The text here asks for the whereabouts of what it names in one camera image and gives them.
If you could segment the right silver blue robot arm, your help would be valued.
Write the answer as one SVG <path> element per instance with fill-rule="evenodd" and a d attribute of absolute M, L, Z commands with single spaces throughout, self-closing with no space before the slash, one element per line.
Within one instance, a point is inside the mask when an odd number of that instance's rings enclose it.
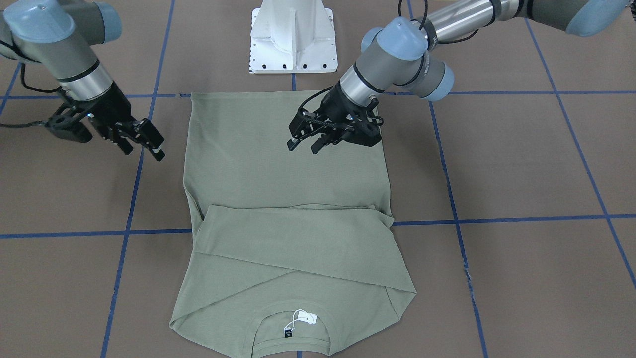
<path fill-rule="evenodd" d="M 124 154 L 137 143 L 161 161 L 164 137 L 149 119 L 133 117 L 129 100 L 92 49 L 120 36 L 121 18 L 105 2 L 19 0 L 1 11 L 1 56 L 20 63 L 20 81 L 26 64 L 42 64 L 59 84 L 53 93 L 61 106 L 26 127 L 45 127 L 62 140 L 86 143 L 92 139 L 82 123 L 87 118 Z"/>

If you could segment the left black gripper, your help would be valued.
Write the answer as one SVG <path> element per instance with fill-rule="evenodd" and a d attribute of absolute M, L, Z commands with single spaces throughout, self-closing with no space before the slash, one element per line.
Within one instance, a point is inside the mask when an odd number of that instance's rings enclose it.
<path fill-rule="evenodd" d="M 311 144 L 312 154 L 318 154 L 325 146 L 336 145 L 340 141 L 372 147 L 382 139 L 380 127 L 383 119 L 373 115 L 373 109 L 379 104 L 375 99 L 367 106 L 359 106 L 348 99 L 341 84 L 337 83 L 321 100 L 318 114 L 326 115 L 334 123 L 348 124 L 347 131 L 312 131 L 305 132 L 300 137 L 291 137 L 288 150 L 293 151 L 302 141 L 316 136 L 319 138 Z"/>

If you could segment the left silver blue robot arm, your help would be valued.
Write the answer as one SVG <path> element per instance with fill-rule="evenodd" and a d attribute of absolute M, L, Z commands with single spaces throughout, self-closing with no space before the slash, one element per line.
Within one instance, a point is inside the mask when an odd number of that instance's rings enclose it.
<path fill-rule="evenodd" d="M 289 124 L 288 149 L 312 136 L 317 137 L 314 154 L 341 141 L 375 146 L 384 123 L 374 112 L 379 96 L 396 86 L 429 102 L 443 99 L 455 75 L 432 52 L 471 39 L 493 23 L 524 18 L 586 38 L 609 27 L 629 5 L 628 0 L 459 0 L 418 18 L 399 15 L 364 35 L 356 61 L 334 86 L 319 92 L 318 109 L 298 107 Z"/>

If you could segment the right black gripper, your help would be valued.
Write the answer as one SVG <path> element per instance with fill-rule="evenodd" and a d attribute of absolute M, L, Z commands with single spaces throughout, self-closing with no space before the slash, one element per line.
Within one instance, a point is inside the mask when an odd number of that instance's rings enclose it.
<path fill-rule="evenodd" d="M 133 151 L 129 143 L 133 139 L 148 149 L 155 161 L 164 159 L 162 145 L 165 138 L 148 118 L 135 121 L 131 114 L 131 104 L 116 82 L 98 98 L 75 100 L 75 106 L 94 115 L 90 121 L 98 134 L 105 140 L 110 140 L 125 155 Z"/>

